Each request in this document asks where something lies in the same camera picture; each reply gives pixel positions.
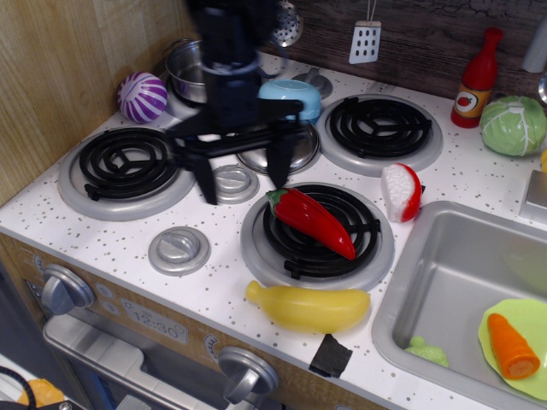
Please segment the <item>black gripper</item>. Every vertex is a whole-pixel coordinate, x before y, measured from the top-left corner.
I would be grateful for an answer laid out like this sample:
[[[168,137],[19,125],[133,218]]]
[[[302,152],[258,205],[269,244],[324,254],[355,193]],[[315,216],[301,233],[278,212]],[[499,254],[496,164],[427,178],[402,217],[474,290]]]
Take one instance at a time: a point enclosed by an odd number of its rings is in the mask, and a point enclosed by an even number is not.
[[[200,62],[206,103],[197,114],[167,130],[172,163],[192,171],[208,204],[217,196],[211,158],[264,148],[267,174],[285,185],[301,132],[303,102],[259,97],[258,60],[241,65]]]

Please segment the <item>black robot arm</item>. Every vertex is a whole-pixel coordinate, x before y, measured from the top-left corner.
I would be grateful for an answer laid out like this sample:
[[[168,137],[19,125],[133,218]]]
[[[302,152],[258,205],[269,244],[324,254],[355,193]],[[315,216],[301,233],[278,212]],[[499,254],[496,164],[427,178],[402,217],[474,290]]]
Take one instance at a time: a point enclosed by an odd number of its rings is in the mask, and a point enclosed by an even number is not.
[[[194,174],[209,204],[217,203],[210,159],[264,148],[267,174],[281,189],[303,138],[298,100],[258,96],[266,74],[258,50],[278,25],[275,1],[190,1],[201,36],[206,103],[197,114],[171,126],[166,138],[174,163]]]

